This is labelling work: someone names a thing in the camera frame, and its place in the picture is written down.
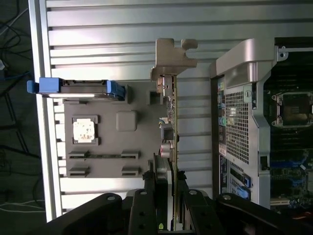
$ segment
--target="blue latch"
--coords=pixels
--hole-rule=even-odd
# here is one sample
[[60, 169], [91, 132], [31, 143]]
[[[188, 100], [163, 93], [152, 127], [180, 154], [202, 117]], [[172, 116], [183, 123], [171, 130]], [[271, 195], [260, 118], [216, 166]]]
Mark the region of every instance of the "blue latch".
[[248, 188], [251, 188], [251, 178], [246, 175], [246, 174], [243, 174], [243, 178], [244, 178], [244, 184], [245, 186], [247, 186]]
[[107, 93], [125, 99], [125, 88], [115, 81], [107, 81]]
[[242, 197], [242, 198], [244, 198], [244, 199], [247, 199], [247, 200], [250, 200], [250, 191], [247, 189], [247, 188], [245, 188], [245, 187], [243, 187], [243, 186], [239, 186], [238, 188], [237, 188], [237, 193], [238, 193], [238, 195], [240, 196], [240, 197]]
[[61, 91], [62, 80], [57, 77], [40, 77], [39, 83], [27, 81], [27, 92], [32, 94], [51, 94]]

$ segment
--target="gray plastic panel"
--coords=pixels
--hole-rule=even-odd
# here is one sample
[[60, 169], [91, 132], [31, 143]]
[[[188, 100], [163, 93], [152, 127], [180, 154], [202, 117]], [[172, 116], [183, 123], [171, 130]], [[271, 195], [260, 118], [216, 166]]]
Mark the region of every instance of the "gray plastic panel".
[[[158, 119], [166, 116], [166, 106], [160, 105], [158, 98], [155, 104], [147, 105], [150, 94], [147, 91], [156, 89], [154, 82], [124, 82], [120, 85], [128, 85], [129, 104], [99, 100], [90, 101], [86, 105], [64, 104], [68, 177], [140, 177], [141, 173], [148, 170], [148, 160], [153, 159], [153, 153], [157, 153], [161, 145]], [[136, 113], [136, 128], [134, 120], [129, 123], [124, 118], [121, 120], [124, 113]], [[95, 115], [99, 118], [95, 126], [99, 138], [98, 145], [73, 144], [72, 119]], [[91, 158], [82, 155], [82, 158], [70, 158], [72, 152], [89, 152], [103, 156]], [[87, 168], [88, 173], [79, 174], [76, 171], [73, 173], [72, 169], [77, 168]]]

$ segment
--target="metal mesh grille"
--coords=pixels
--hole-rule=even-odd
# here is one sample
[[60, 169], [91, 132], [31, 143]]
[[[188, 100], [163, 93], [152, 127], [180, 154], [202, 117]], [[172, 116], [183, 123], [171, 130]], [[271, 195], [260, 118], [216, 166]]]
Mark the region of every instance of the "metal mesh grille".
[[225, 102], [227, 152], [249, 164], [248, 104], [244, 103], [244, 92], [227, 94]]
[[234, 193], [234, 194], [238, 195], [236, 188], [237, 188], [238, 186], [240, 186], [240, 184], [239, 184], [236, 180], [234, 180], [233, 178], [231, 178], [231, 185], [232, 185], [232, 187], [231, 187], [231, 193]]
[[239, 167], [239, 166], [237, 166], [236, 164], [234, 164], [234, 163], [230, 163], [230, 165], [231, 166], [233, 166], [233, 167], [235, 167], [235, 168], [237, 168], [238, 170], [240, 170], [240, 171], [244, 171], [241, 167]]

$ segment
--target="yellow sticker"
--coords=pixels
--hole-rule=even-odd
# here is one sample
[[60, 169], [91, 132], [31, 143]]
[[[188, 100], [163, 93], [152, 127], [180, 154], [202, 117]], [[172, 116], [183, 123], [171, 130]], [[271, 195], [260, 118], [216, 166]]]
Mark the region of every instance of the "yellow sticker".
[[224, 90], [224, 82], [221, 82], [221, 91]]

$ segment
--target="blue cable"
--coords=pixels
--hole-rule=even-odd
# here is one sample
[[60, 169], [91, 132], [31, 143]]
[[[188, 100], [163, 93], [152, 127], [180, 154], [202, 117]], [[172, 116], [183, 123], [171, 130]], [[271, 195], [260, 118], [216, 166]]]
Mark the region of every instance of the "blue cable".
[[20, 74], [20, 75], [16, 75], [16, 76], [11, 76], [11, 77], [5, 77], [5, 78], [2, 78], [0, 80], [11, 80], [11, 79], [16, 79], [16, 78], [20, 78], [20, 77], [24, 77], [25, 75], [28, 75], [30, 74], [30, 72], [26, 72], [26, 73], [23, 73], [23, 74]]

